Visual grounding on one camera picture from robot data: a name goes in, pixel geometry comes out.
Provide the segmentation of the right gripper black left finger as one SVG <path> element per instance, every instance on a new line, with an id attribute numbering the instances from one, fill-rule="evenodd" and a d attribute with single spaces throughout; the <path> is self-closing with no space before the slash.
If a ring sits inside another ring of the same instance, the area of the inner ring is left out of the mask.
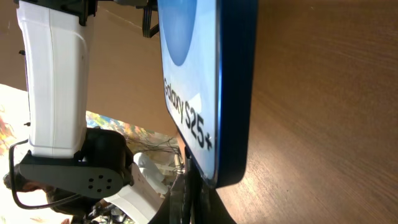
<path id="1" fill-rule="evenodd" d="M 187 175 L 178 175 L 149 224 L 190 223 L 192 195 L 189 191 Z"/>

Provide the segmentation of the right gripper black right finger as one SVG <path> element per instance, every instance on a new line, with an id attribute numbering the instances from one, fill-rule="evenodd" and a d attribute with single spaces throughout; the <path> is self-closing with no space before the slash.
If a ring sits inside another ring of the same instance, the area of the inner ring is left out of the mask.
<path id="1" fill-rule="evenodd" d="M 198 196 L 198 222 L 202 224 L 236 224 L 215 189 L 201 183 Z"/>

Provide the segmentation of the blue Galaxy smartphone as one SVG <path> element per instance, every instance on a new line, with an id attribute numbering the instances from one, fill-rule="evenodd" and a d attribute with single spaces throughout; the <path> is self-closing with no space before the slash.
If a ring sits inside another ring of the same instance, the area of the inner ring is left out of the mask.
<path id="1" fill-rule="evenodd" d="M 238 183 L 246 168 L 257 6 L 158 2 L 167 111 L 212 188 Z"/>

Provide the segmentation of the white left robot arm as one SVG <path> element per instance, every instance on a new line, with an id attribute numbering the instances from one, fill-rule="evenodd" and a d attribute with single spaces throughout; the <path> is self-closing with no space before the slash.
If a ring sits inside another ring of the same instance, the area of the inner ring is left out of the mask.
<path id="1" fill-rule="evenodd" d="M 86 101 L 96 1 L 19 1 L 30 109 L 31 150 L 23 177 L 105 200 L 149 223 L 162 200 L 116 131 L 88 128 Z"/>

